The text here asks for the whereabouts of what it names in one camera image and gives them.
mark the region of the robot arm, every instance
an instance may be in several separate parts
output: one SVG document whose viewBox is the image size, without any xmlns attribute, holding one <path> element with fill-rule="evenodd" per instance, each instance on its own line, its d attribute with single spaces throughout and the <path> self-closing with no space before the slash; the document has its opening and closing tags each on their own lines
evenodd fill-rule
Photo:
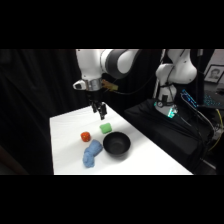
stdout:
<svg viewBox="0 0 224 224">
<path fill-rule="evenodd" d="M 99 111 L 105 118 L 106 106 L 102 103 L 102 74 L 108 73 L 115 79 L 129 75 L 140 49 L 77 49 L 77 59 L 82 80 L 73 87 L 86 90 L 86 95 L 94 113 Z"/>
<path fill-rule="evenodd" d="M 177 90 L 173 83 L 189 84 L 197 76 L 197 69 L 191 63 L 190 51 L 191 49 L 169 49 L 167 54 L 173 64 L 160 65 L 156 72 L 160 93 L 155 108 L 170 118 L 178 112 L 174 105 Z"/>
<path fill-rule="evenodd" d="M 140 49 L 78 49 L 76 50 L 82 80 L 73 87 L 86 90 L 94 113 L 99 111 L 101 119 L 107 114 L 102 103 L 102 74 L 108 73 L 115 79 L 123 79 L 129 75 L 138 57 Z M 190 60 L 190 49 L 169 49 L 168 57 L 173 64 L 160 65 L 156 76 L 160 83 L 160 93 L 155 108 L 165 116 L 173 118 L 178 112 L 174 99 L 176 88 L 173 83 L 189 84 L 197 70 Z"/>
</svg>

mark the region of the green block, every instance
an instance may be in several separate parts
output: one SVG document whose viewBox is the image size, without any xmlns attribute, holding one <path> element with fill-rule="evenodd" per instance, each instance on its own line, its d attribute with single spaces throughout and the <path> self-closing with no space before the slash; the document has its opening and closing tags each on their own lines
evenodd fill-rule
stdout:
<svg viewBox="0 0 224 224">
<path fill-rule="evenodd" d="M 107 133 L 109 133 L 109 132 L 112 131 L 112 128 L 111 128 L 110 123 L 101 125 L 100 126 L 100 129 L 101 129 L 101 131 L 102 131 L 103 134 L 107 134 Z"/>
</svg>

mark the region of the green light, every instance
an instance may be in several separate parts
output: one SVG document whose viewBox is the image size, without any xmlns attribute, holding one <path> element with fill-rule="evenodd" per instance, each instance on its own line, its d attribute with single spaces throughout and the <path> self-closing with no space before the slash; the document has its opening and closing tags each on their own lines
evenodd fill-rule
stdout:
<svg viewBox="0 0 224 224">
<path fill-rule="evenodd" d="M 168 117 L 170 117 L 170 118 L 172 118 L 171 113 L 172 113 L 172 108 L 170 109 L 169 114 L 168 114 Z"/>
<path fill-rule="evenodd" d="M 173 109 L 171 108 L 168 114 L 168 117 L 173 118 L 175 116 Z"/>
</svg>

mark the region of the blue cloth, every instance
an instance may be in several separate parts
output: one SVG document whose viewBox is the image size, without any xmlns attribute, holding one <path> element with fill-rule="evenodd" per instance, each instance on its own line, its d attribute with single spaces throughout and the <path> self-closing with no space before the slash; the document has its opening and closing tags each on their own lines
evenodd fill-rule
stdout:
<svg viewBox="0 0 224 224">
<path fill-rule="evenodd" d="M 96 140 L 93 140 L 90 146 L 85 150 L 83 163 L 85 167 L 91 168 L 95 166 L 94 157 L 97 156 L 103 149 L 103 146 Z"/>
</svg>

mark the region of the bowl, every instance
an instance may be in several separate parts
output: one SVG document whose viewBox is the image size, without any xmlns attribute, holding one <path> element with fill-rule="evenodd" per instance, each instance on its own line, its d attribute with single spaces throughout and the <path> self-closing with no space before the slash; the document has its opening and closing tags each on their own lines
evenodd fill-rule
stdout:
<svg viewBox="0 0 224 224">
<path fill-rule="evenodd" d="M 113 156 L 123 156 L 130 149 L 131 141 L 124 133 L 113 132 L 105 137 L 103 146 L 109 154 Z"/>
</svg>

